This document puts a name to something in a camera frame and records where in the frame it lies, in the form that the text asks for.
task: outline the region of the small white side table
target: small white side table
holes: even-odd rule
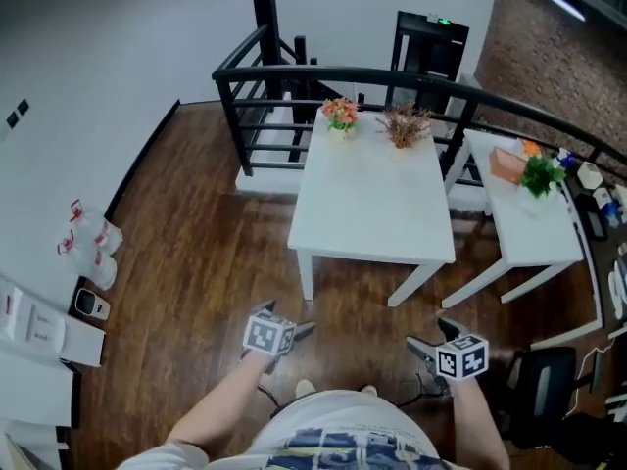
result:
[[[561,195],[545,213],[534,218],[518,203],[517,187],[492,175],[490,153],[497,146],[513,151],[515,140],[468,129],[464,135],[464,143],[447,176],[447,191],[461,177],[463,166],[472,155],[488,196],[487,212],[494,216],[502,258],[443,299],[443,308],[457,305],[514,267],[547,266],[524,284],[501,296],[501,303],[509,303],[583,258],[568,206]]]
[[[344,140],[330,135],[327,119],[317,113],[288,239],[306,300],[314,298],[312,256],[418,264],[388,306],[398,306],[455,261],[433,138],[397,150],[380,117],[360,113],[358,134]]]

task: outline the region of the white cable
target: white cable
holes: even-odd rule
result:
[[[603,350],[599,349],[598,347],[593,348],[592,350],[590,350],[590,352],[584,357],[583,361],[581,362],[581,368],[579,369],[579,375],[577,376],[577,380],[579,380],[579,378],[581,378],[581,375],[584,372],[584,367],[586,366],[586,359],[592,355],[594,352],[599,352],[599,353],[605,353],[607,352],[610,348],[612,348],[614,346],[614,342],[616,341],[616,338],[612,338],[611,342],[609,343],[609,345],[607,345],[607,347],[605,347]],[[577,408],[577,403],[579,402],[579,389],[575,390],[575,405],[573,406],[572,409],[570,409],[567,413],[566,416],[570,416],[573,411]]]

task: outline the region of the brown brick wall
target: brown brick wall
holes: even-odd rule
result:
[[[540,107],[627,154],[627,32],[599,14],[588,13],[581,23],[550,0],[495,0],[477,79],[485,90]],[[519,117],[496,111],[484,116],[590,152]]]

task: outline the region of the plastic water bottle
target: plastic water bottle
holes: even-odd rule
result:
[[[88,278],[103,291],[114,285],[118,264],[93,242],[77,242],[70,231],[70,238],[57,246],[57,253],[66,255],[77,275]]]
[[[91,208],[84,208],[80,200],[70,205],[72,229],[76,231],[79,241],[90,240],[104,252],[112,255],[121,245],[121,230],[111,224],[105,217]]]

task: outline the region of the ceiling light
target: ceiling light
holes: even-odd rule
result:
[[[579,0],[551,0],[552,2],[558,4],[564,11],[566,11],[571,16],[574,16],[579,21],[585,21],[586,17],[581,12],[581,4]]]

